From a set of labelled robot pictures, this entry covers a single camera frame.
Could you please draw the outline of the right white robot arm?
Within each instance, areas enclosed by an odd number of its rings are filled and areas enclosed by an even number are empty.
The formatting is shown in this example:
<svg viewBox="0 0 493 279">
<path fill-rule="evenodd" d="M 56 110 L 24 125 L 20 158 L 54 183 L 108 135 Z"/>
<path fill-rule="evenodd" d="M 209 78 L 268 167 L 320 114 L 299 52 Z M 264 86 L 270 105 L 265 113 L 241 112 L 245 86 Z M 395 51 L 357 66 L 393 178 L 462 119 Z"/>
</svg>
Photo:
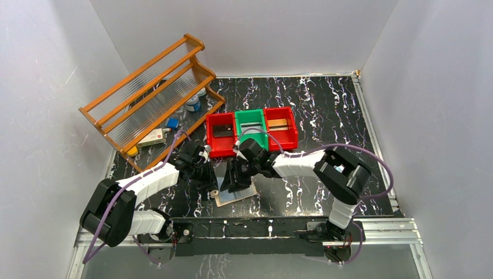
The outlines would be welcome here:
<svg viewBox="0 0 493 279">
<path fill-rule="evenodd" d="M 267 178 L 289 176 L 314 177 L 333 195 L 333 205 L 324 223 L 308 225 L 300 237 L 310 242 L 343 241 L 351 232 L 350 222 L 371 178 L 368 166 L 342 147 L 329 147 L 314 152 L 270 152 L 254 139 L 236 147 L 219 190 L 238 192 L 251 186 L 253 176 Z"/>
</svg>

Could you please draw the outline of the beige leather card holder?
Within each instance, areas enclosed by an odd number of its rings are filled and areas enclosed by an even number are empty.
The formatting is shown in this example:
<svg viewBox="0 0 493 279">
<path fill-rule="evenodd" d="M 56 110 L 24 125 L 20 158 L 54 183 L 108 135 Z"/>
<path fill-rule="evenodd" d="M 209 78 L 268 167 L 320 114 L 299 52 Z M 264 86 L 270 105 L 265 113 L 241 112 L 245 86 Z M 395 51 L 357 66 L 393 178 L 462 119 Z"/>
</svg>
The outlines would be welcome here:
<svg viewBox="0 0 493 279">
<path fill-rule="evenodd" d="M 252 181 L 252 177 L 248 176 L 249 167 L 248 166 L 242 167 L 242 170 L 245 173 L 245 189 L 240 190 L 238 192 L 232 192 L 232 193 L 229 193 L 227 191 L 221 192 L 219 190 L 219 188 L 221 186 L 221 183 L 223 182 L 224 175 L 223 175 L 223 177 L 217 178 L 217 186 L 214 189 L 212 189 L 211 191 L 209 191 L 209 193 L 210 193 L 210 196 L 215 199 L 216 205 L 218 207 L 225 206 L 225 205 L 240 201 L 240 200 L 245 199 L 245 198 L 250 198 L 250 197 L 257 194 L 257 190 L 255 188 L 253 181 Z"/>
</svg>

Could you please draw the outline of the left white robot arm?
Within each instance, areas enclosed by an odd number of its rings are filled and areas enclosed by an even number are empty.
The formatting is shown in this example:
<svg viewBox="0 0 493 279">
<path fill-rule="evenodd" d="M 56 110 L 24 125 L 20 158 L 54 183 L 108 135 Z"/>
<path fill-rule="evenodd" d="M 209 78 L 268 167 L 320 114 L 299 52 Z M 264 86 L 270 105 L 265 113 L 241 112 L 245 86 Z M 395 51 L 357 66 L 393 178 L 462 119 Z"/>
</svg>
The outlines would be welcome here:
<svg viewBox="0 0 493 279">
<path fill-rule="evenodd" d="M 128 236 L 144 234 L 153 235 L 160 242 L 171 241 L 175 236 L 172 218 L 160 209 L 137 210 L 137 206 L 181 182 L 208 191 L 216 189 L 210 150 L 208 145 L 188 141 L 167 162 L 141 174 L 119 181 L 100 181 L 81 215 L 80 225 L 109 247 L 119 245 Z"/>
</svg>

